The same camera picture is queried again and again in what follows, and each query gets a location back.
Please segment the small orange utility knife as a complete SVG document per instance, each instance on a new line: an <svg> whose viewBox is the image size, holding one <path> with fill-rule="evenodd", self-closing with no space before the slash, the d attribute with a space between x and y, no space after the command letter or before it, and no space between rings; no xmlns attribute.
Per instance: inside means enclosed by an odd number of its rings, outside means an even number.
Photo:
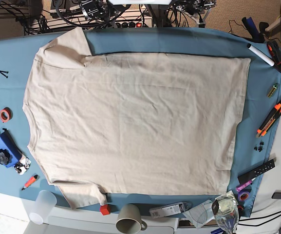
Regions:
<svg viewBox="0 0 281 234"><path fill-rule="evenodd" d="M34 182L36 182L38 179L38 175L34 175L31 178L29 178L29 180L24 184L24 186L22 187L22 191L27 189L28 187L30 187Z"/></svg>

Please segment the grey-green ceramic mug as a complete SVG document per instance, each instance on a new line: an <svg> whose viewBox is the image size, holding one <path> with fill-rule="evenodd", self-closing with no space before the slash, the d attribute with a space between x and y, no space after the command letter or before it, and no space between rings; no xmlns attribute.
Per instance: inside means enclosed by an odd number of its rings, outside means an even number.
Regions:
<svg viewBox="0 0 281 234"><path fill-rule="evenodd" d="M133 204L126 204L120 210L115 226L123 234L137 234L148 228L141 218L140 210Z"/></svg>

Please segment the folded paper sheet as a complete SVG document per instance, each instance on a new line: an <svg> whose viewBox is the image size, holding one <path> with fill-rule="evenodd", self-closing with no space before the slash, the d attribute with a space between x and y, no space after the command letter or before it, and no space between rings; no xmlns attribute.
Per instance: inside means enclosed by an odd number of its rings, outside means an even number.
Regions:
<svg viewBox="0 0 281 234"><path fill-rule="evenodd" d="M225 195L230 195L235 198L235 196L233 195L233 193L231 191ZM215 220L213 212L212 212L212 203L214 202L215 199L207 200L207 201L191 208L190 210L184 212L184 216L190 222L192 222L192 224L196 228L203 227L208 222Z"/></svg>

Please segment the purple marker pen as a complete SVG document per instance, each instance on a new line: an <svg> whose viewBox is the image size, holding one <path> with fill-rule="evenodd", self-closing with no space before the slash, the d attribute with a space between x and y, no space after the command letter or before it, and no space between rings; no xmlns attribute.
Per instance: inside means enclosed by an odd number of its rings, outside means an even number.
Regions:
<svg viewBox="0 0 281 234"><path fill-rule="evenodd" d="M242 184L242 185L239 185L238 187L236 187L236 191L237 191L237 192L242 191L243 189L245 189L246 187L248 187L249 185L251 185L254 180L255 180L255 178L253 178L253 179L247 181L246 183L244 183L244 184Z"/></svg>

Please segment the black power strip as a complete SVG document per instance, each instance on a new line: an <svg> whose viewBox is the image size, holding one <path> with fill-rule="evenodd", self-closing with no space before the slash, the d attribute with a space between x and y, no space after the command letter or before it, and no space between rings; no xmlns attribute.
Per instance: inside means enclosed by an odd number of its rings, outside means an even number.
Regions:
<svg viewBox="0 0 281 234"><path fill-rule="evenodd" d="M114 24L108 23L105 28L142 28L142 27L150 27L150 25L145 24L143 22L115 22Z"/></svg>

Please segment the black star knob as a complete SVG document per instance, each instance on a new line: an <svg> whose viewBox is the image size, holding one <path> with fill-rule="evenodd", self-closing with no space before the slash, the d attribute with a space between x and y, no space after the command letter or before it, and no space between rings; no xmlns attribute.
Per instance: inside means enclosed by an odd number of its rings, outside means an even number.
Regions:
<svg viewBox="0 0 281 234"><path fill-rule="evenodd" d="M0 164L8 165L10 162L10 154L7 150L0 149Z"/></svg>

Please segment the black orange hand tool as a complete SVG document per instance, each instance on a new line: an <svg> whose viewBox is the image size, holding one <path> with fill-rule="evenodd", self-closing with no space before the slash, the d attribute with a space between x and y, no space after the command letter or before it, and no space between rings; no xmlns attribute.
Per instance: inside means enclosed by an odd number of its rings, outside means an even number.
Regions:
<svg viewBox="0 0 281 234"><path fill-rule="evenodd" d="M281 52L279 45L275 40L269 40L267 42L267 48L275 63L275 69L281 73Z"/></svg>

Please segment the large orange utility knife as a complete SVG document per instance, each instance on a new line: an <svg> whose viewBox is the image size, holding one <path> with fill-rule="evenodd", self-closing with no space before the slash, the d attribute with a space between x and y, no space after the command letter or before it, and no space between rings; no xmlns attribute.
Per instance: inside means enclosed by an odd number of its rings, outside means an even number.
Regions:
<svg viewBox="0 0 281 234"><path fill-rule="evenodd" d="M269 129L281 116L281 100L271 109L261 126L257 130L256 137L260 138L267 134Z"/></svg>

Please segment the small black screws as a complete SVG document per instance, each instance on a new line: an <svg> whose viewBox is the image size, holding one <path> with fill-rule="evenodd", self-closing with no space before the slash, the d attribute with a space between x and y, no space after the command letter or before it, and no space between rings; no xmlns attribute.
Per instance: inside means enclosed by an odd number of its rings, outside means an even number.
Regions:
<svg viewBox="0 0 281 234"><path fill-rule="evenodd" d="M261 140L259 144L254 146L254 151L261 152L264 147L264 142Z"/></svg>

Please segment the black remote control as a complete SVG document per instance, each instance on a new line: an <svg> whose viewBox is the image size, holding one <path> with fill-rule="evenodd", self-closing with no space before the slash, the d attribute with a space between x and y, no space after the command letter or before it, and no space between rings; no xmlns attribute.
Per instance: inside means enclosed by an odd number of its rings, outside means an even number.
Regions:
<svg viewBox="0 0 281 234"><path fill-rule="evenodd" d="M246 182L270 171L271 169L275 168L275 162L276 162L275 159L271 159L271 160L267 161L266 163L238 176L239 183L241 185L245 184Z"/></svg>

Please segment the green yellow small tool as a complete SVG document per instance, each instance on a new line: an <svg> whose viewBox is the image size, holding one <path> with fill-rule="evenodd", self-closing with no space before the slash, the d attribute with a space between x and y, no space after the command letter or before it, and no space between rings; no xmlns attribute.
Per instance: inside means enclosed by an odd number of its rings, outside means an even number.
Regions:
<svg viewBox="0 0 281 234"><path fill-rule="evenodd" d="M279 86L278 83L275 83L275 84L272 85L272 87L270 88L270 90L267 93L267 97L268 98L271 98L274 95L274 93L276 92L278 86Z"/></svg>

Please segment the red tape roll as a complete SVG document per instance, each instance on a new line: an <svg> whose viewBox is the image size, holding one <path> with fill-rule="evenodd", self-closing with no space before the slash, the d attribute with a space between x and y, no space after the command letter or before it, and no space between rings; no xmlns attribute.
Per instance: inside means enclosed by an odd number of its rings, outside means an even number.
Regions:
<svg viewBox="0 0 281 234"><path fill-rule="evenodd" d="M0 110L0 119L3 123L8 122L12 118L12 111L10 108L5 107Z"/></svg>

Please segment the beige T-shirt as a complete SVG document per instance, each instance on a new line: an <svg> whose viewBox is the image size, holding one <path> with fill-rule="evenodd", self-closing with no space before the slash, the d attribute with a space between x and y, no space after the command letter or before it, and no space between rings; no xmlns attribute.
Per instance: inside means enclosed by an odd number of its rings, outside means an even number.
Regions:
<svg viewBox="0 0 281 234"><path fill-rule="evenodd" d="M39 48L23 111L28 149L72 208L106 193L227 191L249 58L93 55L82 29Z"/></svg>

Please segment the white marker pen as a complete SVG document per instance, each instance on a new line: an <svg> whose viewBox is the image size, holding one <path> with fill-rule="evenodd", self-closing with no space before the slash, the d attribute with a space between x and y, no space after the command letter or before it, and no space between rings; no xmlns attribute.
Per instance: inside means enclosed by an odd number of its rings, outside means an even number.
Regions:
<svg viewBox="0 0 281 234"><path fill-rule="evenodd" d="M259 58L261 58L263 61L265 61L268 65L273 67L275 65L274 61L269 58L266 54L264 54L262 51L254 47L252 44L248 43L247 48L253 52L255 55L257 55Z"/></svg>

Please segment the small black white toy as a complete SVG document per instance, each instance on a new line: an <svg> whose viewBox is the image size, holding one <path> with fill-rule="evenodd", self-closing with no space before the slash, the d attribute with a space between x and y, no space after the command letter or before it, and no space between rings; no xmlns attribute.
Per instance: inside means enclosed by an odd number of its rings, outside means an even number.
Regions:
<svg viewBox="0 0 281 234"><path fill-rule="evenodd" d="M30 165L30 159L27 157L22 157L21 160L14 165L14 168L17 174L23 175L30 168Z"/></svg>

